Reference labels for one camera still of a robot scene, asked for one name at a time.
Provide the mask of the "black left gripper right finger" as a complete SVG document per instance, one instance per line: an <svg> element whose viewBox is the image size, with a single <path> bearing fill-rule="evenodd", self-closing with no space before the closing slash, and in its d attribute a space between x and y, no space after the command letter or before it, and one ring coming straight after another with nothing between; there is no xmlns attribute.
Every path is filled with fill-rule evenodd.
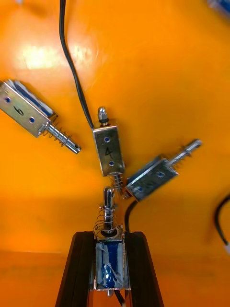
<svg viewBox="0 0 230 307"><path fill-rule="evenodd" d="M164 306L147 239L142 232L125 232L127 307Z"/></svg>

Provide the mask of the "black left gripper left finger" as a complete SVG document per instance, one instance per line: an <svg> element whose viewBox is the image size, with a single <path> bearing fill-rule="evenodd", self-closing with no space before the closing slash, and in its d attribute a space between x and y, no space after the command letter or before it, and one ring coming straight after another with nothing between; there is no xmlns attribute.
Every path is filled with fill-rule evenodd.
<svg viewBox="0 0 230 307"><path fill-rule="evenodd" d="M93 232L76 232L72 237L55 306L93 306Z"/></svg>

